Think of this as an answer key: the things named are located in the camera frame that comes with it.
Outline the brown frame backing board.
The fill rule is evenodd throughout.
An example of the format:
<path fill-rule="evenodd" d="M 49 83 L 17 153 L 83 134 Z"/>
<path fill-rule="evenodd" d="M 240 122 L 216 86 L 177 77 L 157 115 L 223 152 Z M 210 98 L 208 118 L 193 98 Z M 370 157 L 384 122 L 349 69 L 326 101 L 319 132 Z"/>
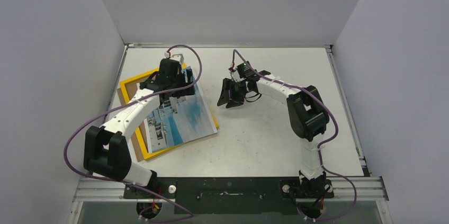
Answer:
<path fill-rule="evenodd" d="M 125 87 L 119 86 L 117 88 L 116 93 L 119 97 L 119 102 L 121 105 L 127 104 L 129 100 L 125 100 L 124 93 L 128 94 L 129 99 L 132 99 L 135 95 L 136 91 L 138 89 L 138 83 L 129 83 L 125 84 Z M 146 135 L 145 135 L 146 129 L 145 129 L 145 123 L 141 122 L 139 124 L 139 130 L 134 132 L 131 136 L 131 147 L 132 150 L 134 150 L 137 162 L 141 162 L 144 159 L 141 147 L 140 147 L 140 140 L 143 142 L 144 149 L 147 150 L 147 142 L 146 142 Z"/>

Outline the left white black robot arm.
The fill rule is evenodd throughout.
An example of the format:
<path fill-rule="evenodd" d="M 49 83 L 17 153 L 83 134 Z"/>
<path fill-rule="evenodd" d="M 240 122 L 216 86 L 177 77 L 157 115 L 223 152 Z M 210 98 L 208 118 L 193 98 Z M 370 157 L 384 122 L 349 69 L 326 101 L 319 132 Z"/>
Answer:
<path fill-rule="evenodd" d="M 176 54 L 160 61 L 136 91 L 129 105 L 100 127 L 91 126 L 85 134 L 84 168 L 117 182 L 137 184 L 145 198 L 158 191 L 157 173 L 131 159 L 128 140 L 152 111 L 170 98 L 194 95 L 191 69 L 183 69 L 184 57 Z"/>

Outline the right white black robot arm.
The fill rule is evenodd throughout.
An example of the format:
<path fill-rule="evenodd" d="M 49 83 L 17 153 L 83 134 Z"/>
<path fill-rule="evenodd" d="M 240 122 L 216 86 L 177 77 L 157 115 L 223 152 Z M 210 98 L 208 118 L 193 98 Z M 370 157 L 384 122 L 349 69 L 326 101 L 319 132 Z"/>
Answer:
<path fill-rule="evenodd" d="M 309 86 L 303 92 L 288 87 L 285 82 L 263 70 L 260 75 L 243 73 L 239 79 L 224 78 L 217 105 L 232 108 L 243 105 L 247 94 L 269 96 L 286 105 L 293 132 L 300 138 L 299 189 L 309 198 L 332 193 L 319 157 L 319 141 L 323 138 L 329 115 L 318 103 L 318 90 Z"/>

